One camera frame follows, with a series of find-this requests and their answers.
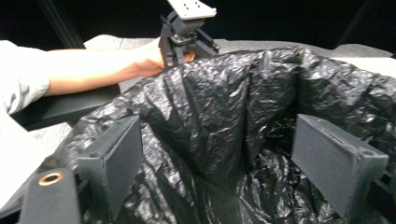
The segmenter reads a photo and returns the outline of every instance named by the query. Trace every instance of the human hand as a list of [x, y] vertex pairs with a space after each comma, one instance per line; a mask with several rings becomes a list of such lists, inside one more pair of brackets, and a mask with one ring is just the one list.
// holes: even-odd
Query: human hand
[[[157, 38], [147, 45], [134, 49], [138, 52], [138, 60], [136, 60], [135, 66], [140, 70], [140, 76], [150, 77], [164, 69], [163, 56], [161, 55], [159, 44], [160, 38]], [[193, 51], [184, 53], [185, 62], [192, 61], [194, 57], [195, 53]]]

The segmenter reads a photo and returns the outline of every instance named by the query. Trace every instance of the white sleeve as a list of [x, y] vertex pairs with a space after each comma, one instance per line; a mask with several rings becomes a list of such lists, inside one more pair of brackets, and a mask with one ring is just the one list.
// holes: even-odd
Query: white sleeve
[[50, 74], [42, 62], [50, 62], [46, 51], [0, 41], [0, 101], [8, 114], [24, 109], [47, 92]]

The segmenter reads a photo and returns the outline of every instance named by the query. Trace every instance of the black plastic bag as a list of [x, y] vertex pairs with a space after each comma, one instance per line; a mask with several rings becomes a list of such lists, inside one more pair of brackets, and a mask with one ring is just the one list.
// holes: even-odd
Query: black plastic bag
[[82, 118], [38, 172], [75, 169], [112, 122], [139, 114], [146, 160], [119, 223], [347, 222], [290, 161], [297, 113], [369, 141], [395, 171], [396, 80], [288, 48], [224, 54], [145, 78]]

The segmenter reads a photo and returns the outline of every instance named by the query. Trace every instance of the trash bag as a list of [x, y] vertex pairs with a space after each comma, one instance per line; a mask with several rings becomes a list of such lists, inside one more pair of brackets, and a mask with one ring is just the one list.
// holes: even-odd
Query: trash bag
[[200, 59], [141, 80], [83, 117], [38, 172], [76, 169], [111, 123], [140, 115], [145, 161], [118, 223], [348, 222], [290, 160], [298, 113], [369, 142], [395, 171], [396, 79], [284, 48]]

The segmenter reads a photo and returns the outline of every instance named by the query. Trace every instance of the person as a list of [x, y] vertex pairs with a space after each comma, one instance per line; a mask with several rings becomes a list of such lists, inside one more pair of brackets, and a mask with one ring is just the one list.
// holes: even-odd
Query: person
[[[43, 51], [0, 41], [0, 208], [49, 155], [9, 114], [37, 99], [88, 91], [163, 70], [159, 38], [135, 49]], [[192, 61], [193, 52], [185, 54]]]

